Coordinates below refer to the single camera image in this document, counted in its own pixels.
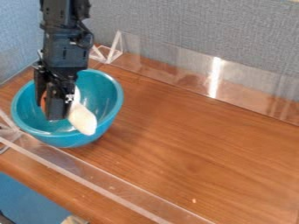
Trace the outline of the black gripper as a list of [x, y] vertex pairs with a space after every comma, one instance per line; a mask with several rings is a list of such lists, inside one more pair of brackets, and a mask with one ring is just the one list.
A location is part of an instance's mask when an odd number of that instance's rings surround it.
[[38, 60], [33, 64], [33, 83], [37, 105], [41, 105], [45, 92], [47, 120], [66, 118], [74, 99], [77, 72], [87, 67], [91, 46], [93, 34], [89, 30], [49, 29], [43, 31]]

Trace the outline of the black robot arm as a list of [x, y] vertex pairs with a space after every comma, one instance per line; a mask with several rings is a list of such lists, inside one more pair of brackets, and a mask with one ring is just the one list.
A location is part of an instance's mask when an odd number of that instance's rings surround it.
[[93, 34], [89, 0], [39, 0], [42, 47], [33, 67], [34, 100], [47, 120], [65, 119], [74, 100], [77, 73], [87, 68]]

